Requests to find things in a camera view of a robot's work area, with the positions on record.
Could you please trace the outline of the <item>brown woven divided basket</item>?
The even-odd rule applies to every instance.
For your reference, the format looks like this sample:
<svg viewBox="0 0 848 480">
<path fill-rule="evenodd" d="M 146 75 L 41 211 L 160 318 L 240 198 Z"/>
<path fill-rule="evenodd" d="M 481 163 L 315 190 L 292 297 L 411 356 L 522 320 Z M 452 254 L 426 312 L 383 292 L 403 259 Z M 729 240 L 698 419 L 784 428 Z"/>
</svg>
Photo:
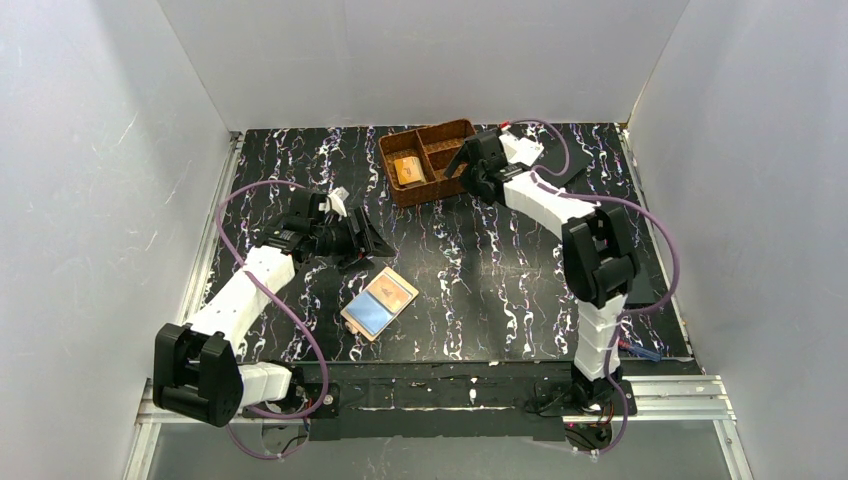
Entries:
<svg viewBox="0 0 848 480">
<path fill-rule="evenodd" d="M 444 169 L 464 140 L 475 133 L 476 128 L 470 120 L 457 119 L 382 136 L 378 148 L 395 204 L 405 208 L 464 193 L 459 180 L 464 167 L 461 166 L 453 178 L 445 178 Z M 420 158 L 426 182 L 403 188 L 398 184 L 393 161 L 410 155 Z"/>
</svg>

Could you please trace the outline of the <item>gold credit card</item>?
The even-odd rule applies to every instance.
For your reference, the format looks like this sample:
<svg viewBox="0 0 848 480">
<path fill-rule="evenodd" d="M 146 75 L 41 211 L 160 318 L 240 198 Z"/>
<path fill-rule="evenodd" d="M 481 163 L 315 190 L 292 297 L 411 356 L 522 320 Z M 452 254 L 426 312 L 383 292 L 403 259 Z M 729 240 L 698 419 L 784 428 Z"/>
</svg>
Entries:
<svg viewBox="0 0 848 480">
<path fill-rule="evenodd" d="M 398 184 L 403 188 L 422 185 L 426 182 L 421 160 L 417 156 L 404 156 L 393 161 Z"/>
</svg>

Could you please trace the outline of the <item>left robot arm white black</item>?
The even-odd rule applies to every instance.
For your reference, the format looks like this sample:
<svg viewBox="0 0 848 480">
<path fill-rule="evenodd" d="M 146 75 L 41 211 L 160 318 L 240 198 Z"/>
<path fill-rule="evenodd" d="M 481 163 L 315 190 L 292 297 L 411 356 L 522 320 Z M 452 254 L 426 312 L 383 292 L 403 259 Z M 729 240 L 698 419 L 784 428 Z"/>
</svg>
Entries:
<svg viewBox="0 0 848 480">
<path fill-rule="evenodd" d="M 345 198 L 340 189 L 296 188 L 213 299 L 184 324 L 167 323 L 159 330 L 155 406 L 223 427 L 244 408 L 292 398 L 292 389 L 301 383 L 293 368 L 280 362 L 241 365 L 235 349 L 304 263 L 329 258 L 351 271 L 373 257 L 395 255 L 364 208 L 346 208 Z"/>
</svg>

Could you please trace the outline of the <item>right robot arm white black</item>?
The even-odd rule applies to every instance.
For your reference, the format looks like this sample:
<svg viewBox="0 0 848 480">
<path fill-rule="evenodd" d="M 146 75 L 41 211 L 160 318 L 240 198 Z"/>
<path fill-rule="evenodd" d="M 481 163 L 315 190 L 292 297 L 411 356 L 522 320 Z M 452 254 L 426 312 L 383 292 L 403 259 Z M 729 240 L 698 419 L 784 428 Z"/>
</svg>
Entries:
<svg viewBox="0 0 848 480">
<path fill-rule="evenodd" d="M 483 202 L 520 212 L 561 241 L 565 282 L 578 313 L 570 397 L 583 406 L 601 403 L 621 378 L 618 318 L 640 271 L 627 215 L 633 204 L 554 187 L 527 164 L 530 151 L 523 140 L 510 143 L 501 130 L 486 130 L 465 138 L 445 174 L 457 176 Z"/>
</svg>

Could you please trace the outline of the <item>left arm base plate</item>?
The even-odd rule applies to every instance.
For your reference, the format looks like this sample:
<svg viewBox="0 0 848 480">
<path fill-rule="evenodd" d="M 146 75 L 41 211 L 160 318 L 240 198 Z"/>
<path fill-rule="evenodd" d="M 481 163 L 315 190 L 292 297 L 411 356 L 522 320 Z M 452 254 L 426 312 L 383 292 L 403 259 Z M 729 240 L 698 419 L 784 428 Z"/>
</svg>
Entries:
<svg viewBox="0 0 848 480">
<path fill-rule="evenodd" d="M 321 385 L 319 383 L 307 383 L 297 385 L 282 400 L 263 402 L 256 406 L 258 410 L 269 412 L 272 415 L 291 416 L 312 407 L 316 400 L 319 407 L 316 408 L 307 419 L 331 419 L 339 414 L 341 388 L 338 383 L 330 383 L 326 397 L 319 399 Z"/>
</svg>

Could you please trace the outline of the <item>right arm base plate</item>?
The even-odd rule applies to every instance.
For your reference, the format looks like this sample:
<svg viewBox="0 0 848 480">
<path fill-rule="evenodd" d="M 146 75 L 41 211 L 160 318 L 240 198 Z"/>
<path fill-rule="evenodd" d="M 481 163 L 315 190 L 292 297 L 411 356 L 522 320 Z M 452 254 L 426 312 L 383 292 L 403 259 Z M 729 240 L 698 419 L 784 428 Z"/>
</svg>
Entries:
<svg viewBox="0 0 848 480">
<path fill-rule="evenodd" d="M 524 410 L 546 418 L 584 416 L 601 423 L 638 413 L 632 385 L 625 380 L 618 387 L 606 380 L 584 387 L 571 381 L 544 378 L 533 383 Z"/>
</svg>

